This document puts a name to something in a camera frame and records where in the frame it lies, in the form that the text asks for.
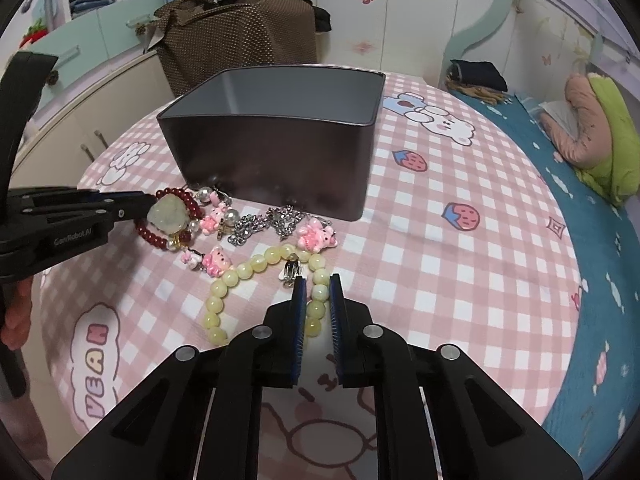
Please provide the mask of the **left human hand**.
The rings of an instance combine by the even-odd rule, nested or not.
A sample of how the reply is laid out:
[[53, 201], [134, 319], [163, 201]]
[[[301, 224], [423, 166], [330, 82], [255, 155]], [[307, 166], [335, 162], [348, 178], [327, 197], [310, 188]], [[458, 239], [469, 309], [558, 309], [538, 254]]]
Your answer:
[[1, 330], [1, 341], [12, 351], [21, 349], [32, 327], [32, 281], [30, 276], [14, 284]]

